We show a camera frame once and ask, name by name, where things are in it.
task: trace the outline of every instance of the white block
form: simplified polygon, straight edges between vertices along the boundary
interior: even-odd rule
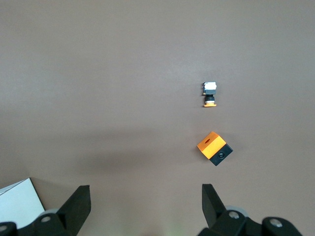
[[[217,84],[215,81],[213,82],[205,82],[204,83],[204,89],[205,90],[216,90],[217,89]]]
[[[12,221],[20,229],[33,222],[43,211],[30,178],[0,189],[0,222]]]

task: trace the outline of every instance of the hole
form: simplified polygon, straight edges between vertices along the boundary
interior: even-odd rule
[[[223,152],[219,152],[218,156],[219,158],[223,159],[225,157],[225,154]]]
[[[45,217],[43,217],[40,221],[41,221],[42,223],[45,223],[45,222],[47,222],[47,221],[50,221],[50,219],[51,219],[50,216],[45,216]]]
[[[6,225],[1,225],[0,226],[0,232],[6,231],[8,227]]]

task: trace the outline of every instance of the orange block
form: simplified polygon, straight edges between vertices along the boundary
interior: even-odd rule
[[[233,151],[215,132],[211,132],[197,147],[216,166]]]

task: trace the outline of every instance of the cube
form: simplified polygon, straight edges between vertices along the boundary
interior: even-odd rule
[[[215,132],[211,132],[197,147],[215,166],[233,152],[226,141]]]

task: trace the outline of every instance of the screw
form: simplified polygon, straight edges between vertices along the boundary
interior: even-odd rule
[[[218,156],[219,156],[219,158],[224,158],[225,155],[223,152],[219,152]]]
[[[8,227],[6,225],[1,225],[0,226],[0,232],[6,231]]]
[[[273,226],[280,228],[282,227],[282,223],[280,222],[280,220],[277,219],[270,219],[270,224],[272,224]]]
[[[233,219],[238,219],[240,218],[239,214],[236,213],[235,211],[230,211],[230,213],[228,214],[231,218]]]
[[[51,219],[50,216],[45,216],[45,217],[43,217],[40,221],[41,221],[42,223],[45,223],[45,222],[47,222],[47,221],[50,221],[50,219]]]

